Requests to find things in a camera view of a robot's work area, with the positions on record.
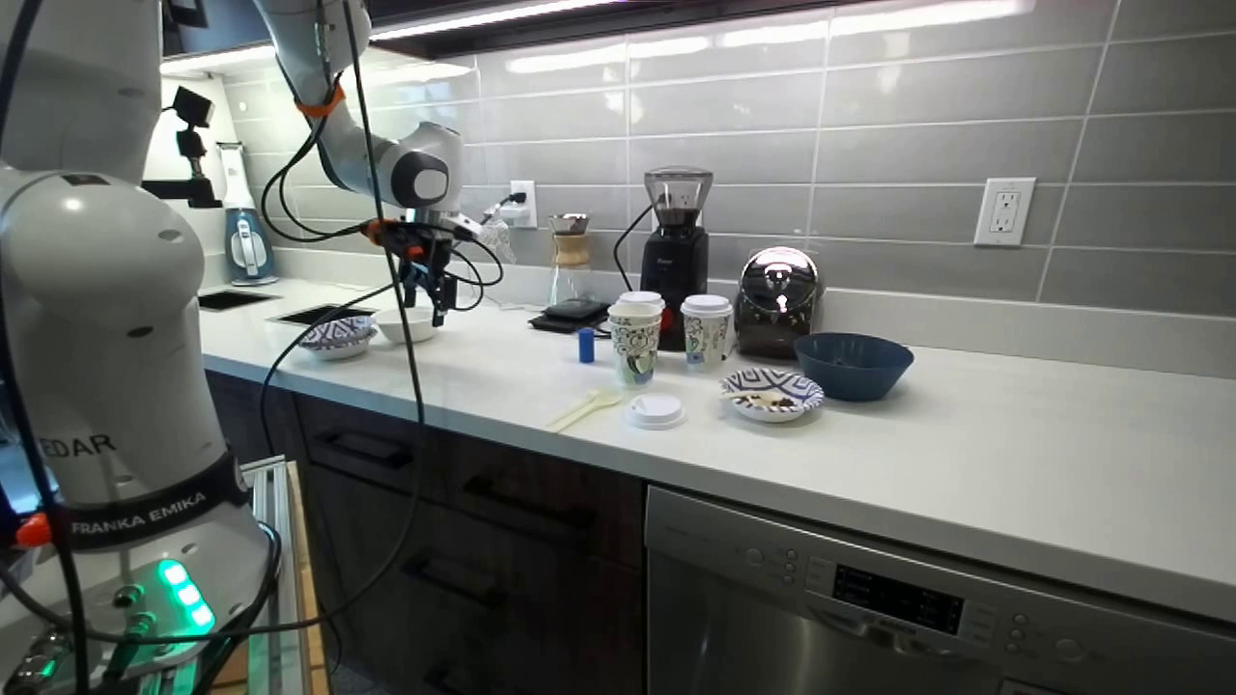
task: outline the white cup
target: white cup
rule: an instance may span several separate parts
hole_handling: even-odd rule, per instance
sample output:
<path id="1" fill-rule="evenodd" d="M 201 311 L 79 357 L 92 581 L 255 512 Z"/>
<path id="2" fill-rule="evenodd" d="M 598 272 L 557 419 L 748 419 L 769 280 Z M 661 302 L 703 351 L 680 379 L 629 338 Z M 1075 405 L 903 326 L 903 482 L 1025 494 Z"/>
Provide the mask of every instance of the white cup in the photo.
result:
<path id="1" fill-rule="evenodd" d="M 714 370 L 732 353 L 736 303 L 721 292 L 684 295 L 687 370 Z"/>
<path id="2" fill-rule="evenodd" d="M 661 347 L 661 292 L 618 292 L 611 303 L 615 368 L 625 386 L 654 382 Z"/>

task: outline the gray tile backsplash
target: gray tile backsplash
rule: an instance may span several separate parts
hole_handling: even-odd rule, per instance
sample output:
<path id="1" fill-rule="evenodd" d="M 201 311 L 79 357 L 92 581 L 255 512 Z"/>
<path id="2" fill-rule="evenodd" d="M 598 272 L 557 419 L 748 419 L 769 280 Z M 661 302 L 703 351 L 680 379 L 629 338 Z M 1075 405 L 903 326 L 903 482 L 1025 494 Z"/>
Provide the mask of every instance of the gray tile backsplash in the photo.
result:
<path id="1" fill-rule="evenodd" d="M 367 60 L 374 128 L 461 128 L 472 217 L 537 182 L 514 262 L 546 266 L 557 217 L 582 209 L 611 266 L 644 171 L 707 165 L 718 279 L 792 244 L 830 286 L 1236 315 L 1234 0 L 877 0 L 472 55 L 433 79 L 406 60 Z M 275 70 L 227 97 L 259 183 L 307 122 Z M 970 244 L 987 176 L 1041 176 L 1015 252 Z M 320 229 L 367 217 L 316 156 L 291 191 Z"/>

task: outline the stainless steel dishwasher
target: stainless steel dishwasher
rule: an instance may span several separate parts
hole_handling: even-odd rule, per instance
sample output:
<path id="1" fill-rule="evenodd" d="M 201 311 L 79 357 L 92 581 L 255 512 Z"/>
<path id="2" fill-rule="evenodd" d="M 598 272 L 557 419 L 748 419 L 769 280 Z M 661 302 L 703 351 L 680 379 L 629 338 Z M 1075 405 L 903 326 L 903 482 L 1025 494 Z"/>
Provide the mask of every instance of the stainless steel dishwasher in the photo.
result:
<path id="1" fill-rule="evenodd" d="M 1234 695 L 1236 627 L 648 494 L 648 695 Z"/>

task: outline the coffee grinder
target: coffee grinder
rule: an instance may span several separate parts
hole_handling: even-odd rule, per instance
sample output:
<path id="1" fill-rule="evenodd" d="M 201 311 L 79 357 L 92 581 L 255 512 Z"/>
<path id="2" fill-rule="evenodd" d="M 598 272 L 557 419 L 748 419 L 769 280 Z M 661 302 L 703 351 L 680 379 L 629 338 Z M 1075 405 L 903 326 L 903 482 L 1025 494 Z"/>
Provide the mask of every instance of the coffee grinder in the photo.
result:
<path id="1" fill-rule="evenodd" d="M 712 171 L 648 171 L 657 231 L 644 244 L 643 288 L 665 295 L 661 347 L 684 351 L 684 295 L 707 288 L 707 231 L 694 222 Z"/>

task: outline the kettle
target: kettle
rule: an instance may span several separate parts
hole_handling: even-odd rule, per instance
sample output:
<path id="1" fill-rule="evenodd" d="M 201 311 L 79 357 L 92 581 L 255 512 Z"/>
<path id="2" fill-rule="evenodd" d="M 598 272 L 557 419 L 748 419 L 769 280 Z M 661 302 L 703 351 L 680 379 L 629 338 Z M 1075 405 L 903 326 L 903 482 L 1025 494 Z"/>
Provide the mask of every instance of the kettle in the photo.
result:
<path id="1" fill-rule="evenodd" d="M 748 357 L 796 357 L 796 338 L 812 335 L 824 272 L 796 248 L 765 248 L 738 272 L 736 347 Z"/>

